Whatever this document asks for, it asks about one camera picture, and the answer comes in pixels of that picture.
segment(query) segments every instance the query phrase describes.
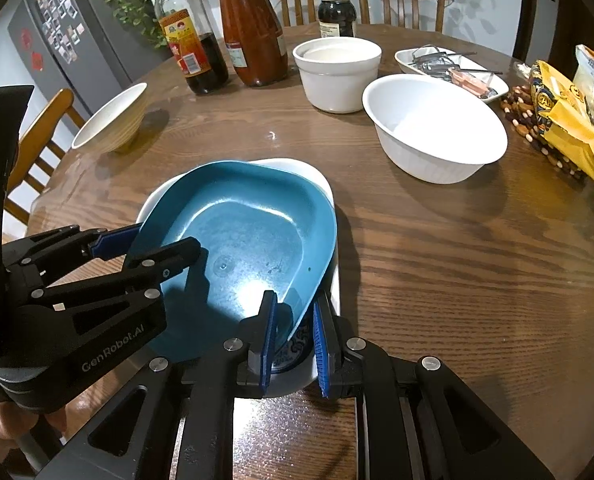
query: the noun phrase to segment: ketchup bottle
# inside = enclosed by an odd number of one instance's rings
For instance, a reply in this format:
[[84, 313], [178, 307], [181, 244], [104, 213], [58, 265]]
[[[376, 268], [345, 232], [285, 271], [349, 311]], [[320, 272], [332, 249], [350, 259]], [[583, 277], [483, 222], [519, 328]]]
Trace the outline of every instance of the ketchup bottle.
[[235, 72], [248, 86], [286, 77], [283, 29], [269, 0], [219, 0], [223, 37]]

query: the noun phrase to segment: refrigerator door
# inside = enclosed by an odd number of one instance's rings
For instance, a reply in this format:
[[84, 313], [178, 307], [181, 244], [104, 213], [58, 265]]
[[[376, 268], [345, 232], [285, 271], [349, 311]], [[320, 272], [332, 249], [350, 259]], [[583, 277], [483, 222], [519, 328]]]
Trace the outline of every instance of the refrigerator door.
[[130, 0], [133, 8], [143, 7], [142, 12], [133, 11], [128, 16], [130, 20], [136, 20], [136, 26], [132, 23], [124, 25], [120, 22], [119, 16], [113, 15], [118, 7], [115, 0], [108, 3], [105, 0], [87, 1], [131, 82], [135, 82], [172, 56], [167, 45], [156, 48], [140, 32], [145, 27], [159, 28], [159, 24], [153, 22], [155, 11], [149, 1]]
[[[8, 34], [36, 86], [48, 101], [62, 88], [72, 88], [70, 81], [66, 79], [55, 60], [52, 50], [46, 46], [43, 34], [37, 29], [30, 16], [25, 0], [22, 0], [14, 12], [8, 25]], [[84, 119], [90, 117], [90, 110], [83, 105], [76, 92], [74, 107]], [[68, 116], [64, 116], [62, 122], [73, 135], [79, 131]]]
[[65, 78], [92, 112], [130, 85], [85, 0], [26, 0]]

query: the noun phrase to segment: yellow snack bag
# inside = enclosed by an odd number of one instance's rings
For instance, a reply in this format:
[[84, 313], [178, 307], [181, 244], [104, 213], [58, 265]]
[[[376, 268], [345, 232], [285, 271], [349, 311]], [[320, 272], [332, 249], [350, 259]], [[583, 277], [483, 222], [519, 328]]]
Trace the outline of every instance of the yellow snack bag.
[[544, 61], [533, 65], [530, 89], [543, 138], [594, 180], [594, 126], [584, 95]]

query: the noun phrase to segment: white ceramic bowl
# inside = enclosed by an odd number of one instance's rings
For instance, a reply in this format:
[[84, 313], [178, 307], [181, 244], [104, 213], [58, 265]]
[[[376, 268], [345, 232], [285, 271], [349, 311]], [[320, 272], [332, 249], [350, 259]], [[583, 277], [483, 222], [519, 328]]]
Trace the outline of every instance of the white ceramic bowl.
[[427, 182], [460, 182], [500, 159], [508, 146], [506, 130], [487, 104], [440, 79], [382, 77], [365, 89], [363, 107], [392, 162]]
[[113, 97], [88, 119], [72, 140], [72, 149], [113, 152], [128, 144], [146, 112], [146, 83], [138, 83]]
[[[277, 170], [289, 171], [290, 173], [295, 173], [307, 178], [321, 188], [321, 191], [323, 191], [328, 200], [330, 200], [331, 205], [334, 206], [333, 190], [331, 189], [330, 184], [317, 168], [314, 168], [306, 162], [294, 160], [293, 158], [265, 158], [264, 160], [254, 160], [253, 163], [259, 164], [260, 166], [267, 166], [269, 168], [276, 168]], [[148, 215], [150, 215], [164, 193], [184, 175], [185, 173], [174, 176], [164, 182], [161, 186], [157, 187], [157, 189], [150, 194], [148, 199], [144, 202], [144, 205], [141, 207], [141, 211], [139, 211], [137, 223], [143, 222], [148, 218]], [[333, 258], [326, 269], [322, 284], [330, 293], [330, 303], [334, 308], [334, 312], [339, 316], [341, 311], [339, 257], [336, 246], [334, 248]], [[156, 354], [150, 348], [145, 347], [133, 355], [130, 360], [135, 368], [139, 369], [153, 357], [156, 357]], [[299, 365], [291, 370], [279, 374], [272, 374], [270, 377], [270, 385], [266, 391], [266, 397], [281, 397], [298, 392], [316, 379], [317, 362], [315, 361], [315, 353], [313, 350], [311, 355], [306, 357]]]
[[362, 92], [377, 78], [381, 47], [360, 38], [317, 38], [292, 55], [308, 101], [325, 112], [349, 114], [363, 108]]

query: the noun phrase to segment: glass bottle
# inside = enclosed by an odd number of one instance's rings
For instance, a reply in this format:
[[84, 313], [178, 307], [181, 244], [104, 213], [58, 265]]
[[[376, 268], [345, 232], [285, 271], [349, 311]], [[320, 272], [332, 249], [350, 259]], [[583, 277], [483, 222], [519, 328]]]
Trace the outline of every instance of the glass bottle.
[[202, 0], [154, 0], [154, 7], [190, 90], [200, 95], [224, 86], [228, 67]]
[[357, 10], [350, 0], [321, 0], [318, 18], [322, 38], [355, 36]]
[[283, 29], [269, 0], [219, 0], [226, 48], [235, 72], [248, 86], [286, 77]]

